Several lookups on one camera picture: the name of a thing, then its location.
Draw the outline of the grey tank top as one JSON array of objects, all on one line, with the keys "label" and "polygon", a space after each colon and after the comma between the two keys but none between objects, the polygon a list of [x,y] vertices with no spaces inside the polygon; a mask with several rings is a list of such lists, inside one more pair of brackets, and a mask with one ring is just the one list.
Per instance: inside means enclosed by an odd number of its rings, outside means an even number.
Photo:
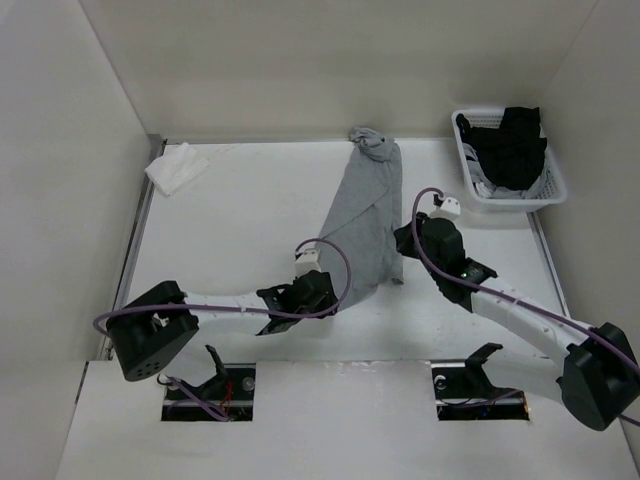
[{"label": "grey tank top", "polygon": [[381,284],[404,283],[394,237],[403,213],[400,147],[366,127],[353,128],[349,140],[354,150],[319,234],[349,260],[352,283],[342,310],[367,299]]}]

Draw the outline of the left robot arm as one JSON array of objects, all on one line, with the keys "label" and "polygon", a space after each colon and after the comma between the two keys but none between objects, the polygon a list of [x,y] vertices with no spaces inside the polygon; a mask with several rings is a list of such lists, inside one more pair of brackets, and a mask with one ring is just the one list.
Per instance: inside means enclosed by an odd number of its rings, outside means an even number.
[{"label": "left robot arm", "polygon": [[288,284],[237,296],[193,294],[167,280],[110,314],[104,330],[124,379],[138,382],[167,372],[207,327],[258,337],[283,333],[304,319],[335,315],[343,299],[336,295],[331,275],[318,270]]}]

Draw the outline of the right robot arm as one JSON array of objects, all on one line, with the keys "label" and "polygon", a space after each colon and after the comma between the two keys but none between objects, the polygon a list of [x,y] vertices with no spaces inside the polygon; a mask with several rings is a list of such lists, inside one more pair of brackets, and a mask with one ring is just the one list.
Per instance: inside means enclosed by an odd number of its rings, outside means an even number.
[{"label": "right robot arm", "polygon": [[447,300],[494,321],[547,357],[546,365],[497,368],[487,359],[501,347],[486,344],[465,361],[463,380],[471,393],[487,395],[505,381],[556,401],[596,431],[638,400],[639,365],[619,327],[588,326],[531,303],[466,255],[462,235],[448,219],[419,212],[394,238],[397,252],[420,260]]}]

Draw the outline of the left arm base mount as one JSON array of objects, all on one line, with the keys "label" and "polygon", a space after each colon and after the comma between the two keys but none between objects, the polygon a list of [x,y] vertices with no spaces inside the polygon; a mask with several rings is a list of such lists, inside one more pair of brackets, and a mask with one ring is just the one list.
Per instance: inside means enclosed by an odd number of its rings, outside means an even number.
[{"label": "left arm base mount", "polygon": [[214,370],[200,385],[164,374],[156,383],[165,389],[161,411],[164,422],[249,422],[253,420],[256,364],[225,363],[217,350],[206,345]]}]

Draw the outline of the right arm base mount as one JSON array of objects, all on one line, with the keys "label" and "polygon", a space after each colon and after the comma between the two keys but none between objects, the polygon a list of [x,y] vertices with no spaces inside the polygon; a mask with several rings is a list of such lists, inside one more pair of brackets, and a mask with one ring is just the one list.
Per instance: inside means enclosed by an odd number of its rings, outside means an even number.
[{"label": "right arm base mount", "polygon": [[439,421],[529,421],[522,391],[494,386],[483,367],[503,348],[487,343],[465,359],[431,363],[436,415]]}]

